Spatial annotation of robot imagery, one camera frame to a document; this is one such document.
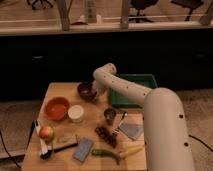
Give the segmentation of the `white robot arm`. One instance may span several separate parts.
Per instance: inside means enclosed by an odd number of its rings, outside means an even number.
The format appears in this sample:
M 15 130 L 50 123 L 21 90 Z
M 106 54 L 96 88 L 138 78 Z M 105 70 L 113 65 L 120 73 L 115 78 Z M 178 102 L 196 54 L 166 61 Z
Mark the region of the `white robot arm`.
M 142 108 L 148 171 L 195 171 L 182 101 L 168 88 L 148 88 L 116 76 L 114 64 L 93 72 L 93 90 L 107 88 Z

